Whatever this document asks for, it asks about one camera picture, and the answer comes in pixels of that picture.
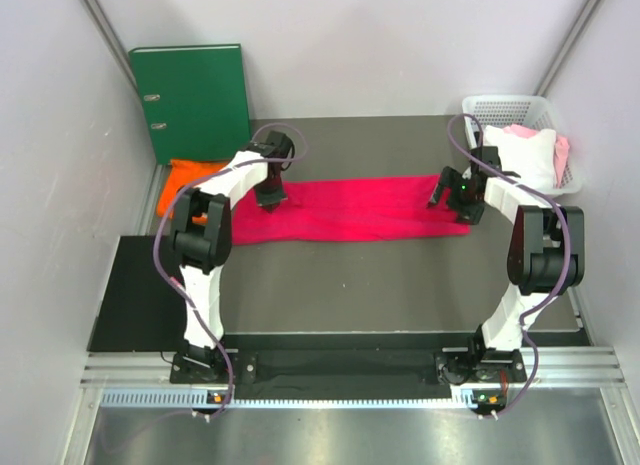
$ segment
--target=wall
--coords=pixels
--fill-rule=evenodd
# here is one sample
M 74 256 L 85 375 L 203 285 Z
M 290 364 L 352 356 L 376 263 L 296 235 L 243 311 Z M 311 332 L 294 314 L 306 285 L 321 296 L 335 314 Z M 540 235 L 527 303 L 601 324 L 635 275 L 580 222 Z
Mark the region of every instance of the wall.
M 583 0 L 100 0 L 127 49 L 239 42 L 254 118 L 531 93 Z
M 0 0 L 0 463 L 54 463 L 154 159 L 79 0 Z
M 640 0 L 605 0 L 549 98 L 566 123 L 586 184 L 571 201 L 586 214 L 579 288 L 598 341 L 611 344 L 640 409 Z

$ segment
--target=white cloth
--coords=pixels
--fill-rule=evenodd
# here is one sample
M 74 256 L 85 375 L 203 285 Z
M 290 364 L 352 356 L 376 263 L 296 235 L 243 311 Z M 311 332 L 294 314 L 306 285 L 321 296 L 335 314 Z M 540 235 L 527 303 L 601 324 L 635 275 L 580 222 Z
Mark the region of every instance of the white cloth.
M 544 129 L 522 138 L 489 125 L 484 130 L 484 144 L 498 147 L 502 170 L 516 172 L 521 177 L 515 178 L 517 181 L 538 190 L 554 187 L 555 130 Z

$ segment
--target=red cloth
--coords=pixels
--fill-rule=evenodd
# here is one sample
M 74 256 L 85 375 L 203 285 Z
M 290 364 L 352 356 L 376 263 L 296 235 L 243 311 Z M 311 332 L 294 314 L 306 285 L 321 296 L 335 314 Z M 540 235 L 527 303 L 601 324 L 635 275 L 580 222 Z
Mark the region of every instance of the red cloth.
M 288 199 L 273 212 L 253 193 L 235 207 L 233 243 L 276 240 L 369 242 L 469 233 L 441 205 L 427 209 L 438 176 L 285 183 Z

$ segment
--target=orange cloth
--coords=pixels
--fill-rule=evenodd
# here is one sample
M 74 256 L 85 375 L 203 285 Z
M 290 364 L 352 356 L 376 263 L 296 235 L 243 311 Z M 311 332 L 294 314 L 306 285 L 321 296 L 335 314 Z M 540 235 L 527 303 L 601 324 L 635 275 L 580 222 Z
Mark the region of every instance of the orange cloth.
M 214 172 L 222 170 L 228 162 L 193 162 L 191 160 L 171 159 L 171 173 L 167 183 L 162 190 L 156 213 L 163 217 L 169 208 L 169 204 L 173 197 L 187 183 L 192 182 L 196 178 L 210 175 Z M 193 220 L 195 223 L 206 223 L 206 217 L 199 217 Z

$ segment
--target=plastic basket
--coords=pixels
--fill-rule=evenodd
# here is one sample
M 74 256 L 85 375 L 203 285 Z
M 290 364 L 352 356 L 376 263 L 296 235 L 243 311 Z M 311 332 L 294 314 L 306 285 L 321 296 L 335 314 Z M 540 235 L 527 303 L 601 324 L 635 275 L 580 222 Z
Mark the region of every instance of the plastic basket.
M 523 125 L 534 130 L 552 128 L 562 133 L 560 120 L 557 118 L 551 103 L 544 97 L 531 95 L 477 95 L 462 101 L 462 111 L 474 115 L 482 126 L 507 127 L 512 124 Z M 465 118 L 465 132 L 470 148 L 478 144 L 474 132 L 478 131 L 475 122 Z M 552 197 L 576 193 L 582 188 L 582 175 L 571 161 L 571 150 L 567 167 L 560 187 L 540 189 Z

